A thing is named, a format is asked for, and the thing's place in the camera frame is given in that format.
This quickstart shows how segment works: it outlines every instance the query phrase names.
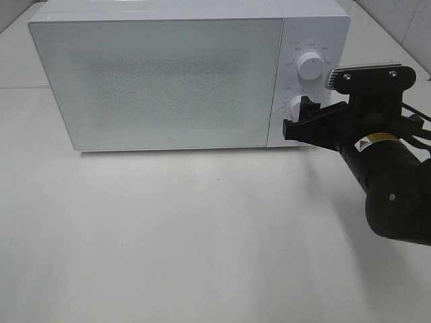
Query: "yellow warning sticker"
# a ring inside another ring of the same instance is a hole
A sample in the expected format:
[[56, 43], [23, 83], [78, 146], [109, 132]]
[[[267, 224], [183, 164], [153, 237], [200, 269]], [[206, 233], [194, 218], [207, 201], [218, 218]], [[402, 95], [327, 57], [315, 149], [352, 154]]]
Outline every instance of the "yellow warning sticker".
[[370, 147], [373, 143], [386, 140], [398, 141], [398, 138], [390, 133], [372, 133], [371, 135], [358, 140], [358, 142], [355, 143], [355, 147], [359, 152], [361, 152], [365, 148]]

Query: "white microwave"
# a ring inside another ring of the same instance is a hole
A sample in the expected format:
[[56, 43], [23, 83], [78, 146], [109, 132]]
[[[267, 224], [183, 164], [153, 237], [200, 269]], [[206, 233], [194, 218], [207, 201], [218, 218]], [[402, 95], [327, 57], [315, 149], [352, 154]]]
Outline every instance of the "white microwave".
[[50, 0], [29, 29], [78, 151], [281, 147], [323, 105], [334, 0]]

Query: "tiled wall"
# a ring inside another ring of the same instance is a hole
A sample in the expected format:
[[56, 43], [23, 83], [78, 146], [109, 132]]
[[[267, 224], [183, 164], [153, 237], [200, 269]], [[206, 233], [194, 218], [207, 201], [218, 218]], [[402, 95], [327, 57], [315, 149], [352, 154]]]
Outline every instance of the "tiled wall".
[[431, 0], [356, 0], [431, 73]]
[[37, 0], [0, 0], [0, 32]]

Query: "white knob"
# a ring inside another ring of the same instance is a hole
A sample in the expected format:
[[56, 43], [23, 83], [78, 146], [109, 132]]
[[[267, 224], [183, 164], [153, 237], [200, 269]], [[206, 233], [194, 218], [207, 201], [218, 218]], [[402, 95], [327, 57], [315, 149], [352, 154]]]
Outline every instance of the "white knob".
[[298, 122], [300, 107], [301, 107], [301, 96], [296, 96], [290, 100], [289, 112], [290, 112], [291, 121]]
[[296, 64], [301, 78], [308, 81], [318, 78], [323, 73], [324, 60], [318, 52], [310, 51], [302, 54]]

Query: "white table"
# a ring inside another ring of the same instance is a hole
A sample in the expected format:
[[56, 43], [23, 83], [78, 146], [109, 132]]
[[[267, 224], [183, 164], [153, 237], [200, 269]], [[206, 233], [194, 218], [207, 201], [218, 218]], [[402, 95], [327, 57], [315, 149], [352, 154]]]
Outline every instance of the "white table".
[[34, 54], [1, 61], [0, 322], [430, 321], [431, 248], [371, 232], [337, 153], [80, 154]]

